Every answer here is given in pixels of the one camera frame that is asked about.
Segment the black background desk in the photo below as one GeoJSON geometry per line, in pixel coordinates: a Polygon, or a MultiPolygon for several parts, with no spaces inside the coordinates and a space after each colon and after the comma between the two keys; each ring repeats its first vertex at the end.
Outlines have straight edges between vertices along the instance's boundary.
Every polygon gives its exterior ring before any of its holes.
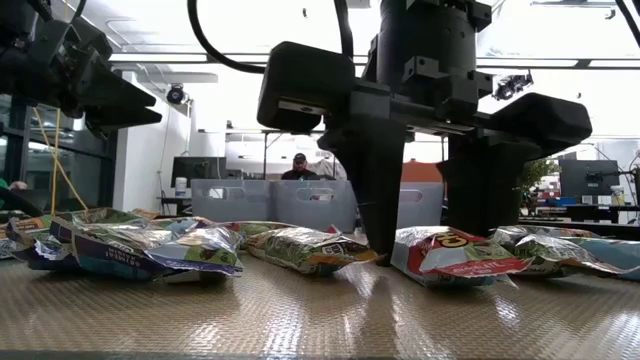
{"type": "Polygon", "coordinates": [[[582,229],[608,238],[640,241],[640,207],[573,204],[538,207],[520,225],[582,229]]]}

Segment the white draped cloth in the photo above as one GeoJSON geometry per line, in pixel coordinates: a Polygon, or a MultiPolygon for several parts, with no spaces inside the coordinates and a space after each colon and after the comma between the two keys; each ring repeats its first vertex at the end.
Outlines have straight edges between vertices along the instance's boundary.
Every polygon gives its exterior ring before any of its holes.
{"type": "Polygon", "coordinates": [[[321,159],[311,163],[308,168],[323,179],[346,180],[344,167],[333,159],[321,159]]]}

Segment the red chocolate chip granola bar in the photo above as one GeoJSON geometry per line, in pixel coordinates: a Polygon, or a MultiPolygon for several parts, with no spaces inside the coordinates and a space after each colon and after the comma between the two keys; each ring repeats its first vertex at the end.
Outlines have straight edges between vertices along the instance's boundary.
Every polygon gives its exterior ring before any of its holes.
{"type": "Polygon", "coordinates": [[[398,229],[390,264],[424,287],[476,287],[511,282],[533,260],[448,226],[398,229]]]}
{"type": "Polygon", "coordinates": [[[269,233],[270,235],[282,235],[293,238],[332,238],[342,235],[342,232],[331,225],[324,231],[306,228],[298,225],[273,222],[273,221],[235,221],[216,223],[209,228],[214,233],[231,234],[235,233],[241,237],[257,236],[258,234],[269,233]]]}

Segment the person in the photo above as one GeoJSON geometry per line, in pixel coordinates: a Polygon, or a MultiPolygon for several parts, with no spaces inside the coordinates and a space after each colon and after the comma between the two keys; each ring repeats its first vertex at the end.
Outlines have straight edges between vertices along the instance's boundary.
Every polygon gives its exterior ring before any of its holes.
{"type": "Polygon", "coordinates": [[[281,175],[282,180],[319,180],[320,176],[307,168],[303,153],[297,153],[292,160],[292,168],[281,175]]]}
{"type": "Polygon", "coordinates": [[[9,191],[17,191],[17,190],[26,190],[27,184],[23,181],[13,181],[7,182],[4,178],[0,176],[0,210],[3,210],[6,207],[7,201],[5,200],[4,194],[9,191]]]}

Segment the orange partition panel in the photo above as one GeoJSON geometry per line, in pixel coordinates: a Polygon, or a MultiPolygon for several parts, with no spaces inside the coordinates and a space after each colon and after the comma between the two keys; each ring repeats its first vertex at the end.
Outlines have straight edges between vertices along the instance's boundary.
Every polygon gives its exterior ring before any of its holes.
{"type": "Polygon", "coordinates": [[[443,178],[435,163],[411,160],[402,166],[401,181],[442,183],[443,178]]]}

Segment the green snack bag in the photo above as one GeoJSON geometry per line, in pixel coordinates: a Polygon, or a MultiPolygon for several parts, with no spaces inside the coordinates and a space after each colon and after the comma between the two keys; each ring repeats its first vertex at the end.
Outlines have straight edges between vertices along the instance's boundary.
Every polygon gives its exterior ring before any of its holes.
{"type": "Polygon", "coordinates": [[[527,225],[501,226],[487,238],[519,259],[529,262],[520,276],[566,277],[574,273],[621,276],[635,267],[622,268],[602,260],[579,244],[588,231],[527,225]]]}

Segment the potted green plant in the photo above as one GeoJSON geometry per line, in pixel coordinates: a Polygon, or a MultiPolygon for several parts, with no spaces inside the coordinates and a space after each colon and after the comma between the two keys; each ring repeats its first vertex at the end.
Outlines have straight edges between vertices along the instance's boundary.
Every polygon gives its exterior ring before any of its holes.
{"type": "Polygon", "coordinates": [[[526,208],[529,215],[534,213],[534,205],[540,192],[539,184],[542,178],[559,170],[559,165],[556,162],[546,158],[532,160],[524,164],[523,172],[518,179],[517,190],[521,195],[520,207],[526,208]]]}

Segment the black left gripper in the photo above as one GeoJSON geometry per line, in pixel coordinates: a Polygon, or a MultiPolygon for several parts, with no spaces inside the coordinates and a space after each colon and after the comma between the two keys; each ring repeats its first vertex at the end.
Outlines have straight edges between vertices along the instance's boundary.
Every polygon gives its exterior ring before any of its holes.
{"type": "Polygon", "coordinates": [[[91,102],[78,94],[82,62],[89,58],[88,47],[97,34],[90,24],[43,24],[36,31],[29,49],[29,64],[34,66],[30,102],[58,107],[73,118],[85,114],[87,129],[98,138],[122,128],[159,123],[162,115],[153,110],[121,108],[151,107],[156,99],[102,64],[93,66],[91,102]]]}

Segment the blue oatmeal raisin granola bar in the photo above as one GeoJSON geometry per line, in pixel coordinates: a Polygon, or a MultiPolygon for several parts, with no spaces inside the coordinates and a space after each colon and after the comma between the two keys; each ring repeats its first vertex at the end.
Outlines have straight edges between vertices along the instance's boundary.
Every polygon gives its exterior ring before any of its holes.
{"type": "Polygon", "coordinates": [[[140,249],[120,240],[96,237],[60,217],[53,218],[50,234],[61,243],[70,244],[78,265],[90,273],[136,281],[151,281],[175,273],[140,249]]]}
{"type": "Polygon", "coordinates": [[[173,270],[214,272],[235,277],[244,271],[238,255],[242,240],[241,235],[225,227],[198,228],[144,253],[173,270]]]}
{"type": "Polygon", "coordinates": [[[32,270],[73,272],[80,267],[71,245],[50,234],[51,215],[11,219],[5,226],[6,247],[14,258],[32,270]]]}

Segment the grey-bordered silicone baking mat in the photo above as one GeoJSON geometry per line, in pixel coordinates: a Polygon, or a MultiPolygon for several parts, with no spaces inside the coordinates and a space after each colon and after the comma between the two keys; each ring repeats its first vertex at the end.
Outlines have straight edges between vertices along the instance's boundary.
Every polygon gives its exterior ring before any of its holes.
{"type": "Polygon", "coordinates": [[[0,261],[0,359],[640,360],[640,284],[594,277],[427,289],[370,263],[312,279],[137,283],[0,261]]]}

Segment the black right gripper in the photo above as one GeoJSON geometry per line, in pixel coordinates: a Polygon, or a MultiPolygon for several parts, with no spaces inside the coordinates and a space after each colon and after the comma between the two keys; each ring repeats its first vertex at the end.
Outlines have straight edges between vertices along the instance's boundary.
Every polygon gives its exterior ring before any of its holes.
{"type": "Polygon", "coordinates": [[[482,113],[478,97],[490,89],[490,76],[442,74],[435,65],[414,57],[404,75],[411,88],[435,92],[433,105],[356,77],[346,55],[293,42],[271,51],[264,72],[258,122],[289,133],[326,126],[318,145],[344,167],[379,266],[390,264],[393,251],[407,132],[454,135],[448,159],[437,164],[446,183],[447,224],[478,236],[518,222],[518,180],[527,161],[592,134],[583,105],[538,93],[482,113]]]}

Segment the black monitor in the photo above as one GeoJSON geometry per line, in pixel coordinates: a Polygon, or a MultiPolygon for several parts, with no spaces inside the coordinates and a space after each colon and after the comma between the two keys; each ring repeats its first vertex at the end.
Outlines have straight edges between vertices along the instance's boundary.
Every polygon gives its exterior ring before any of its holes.
{"type": "Polygon", "coordinates": [[[225,157],[175,157],[172,165],[171,187],[176,187],[177,178],[186,178],[187,187],[190,187],[192,179],[223,179],[225,170],[225,157]]]}
{"type": "Polygon", "coordinates": [[[560,189],[565,197],[604,196],[619,182],[618,165],[611,160],[559,161],[560,189]]]}

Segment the black ceiling spotlight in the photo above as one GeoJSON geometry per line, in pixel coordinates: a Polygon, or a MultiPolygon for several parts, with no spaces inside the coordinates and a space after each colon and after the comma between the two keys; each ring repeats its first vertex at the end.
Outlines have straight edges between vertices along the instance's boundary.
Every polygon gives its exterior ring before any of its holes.
{"type": "Polygon", "coordinates": [[[184,91],[182,83],[174,83],[166,93],[166,100],[173,105],[182,105],[189,100],[189,95],[184,91]]]}
{"type": "Polygon", "coordinates": [[[492,94],[492,97],[498,101],[510,100],[514,95],[522,92],[533,83],[534,80],[530,72],[526,75],[508,75],[498,81],[497,88],[492,94]]]}

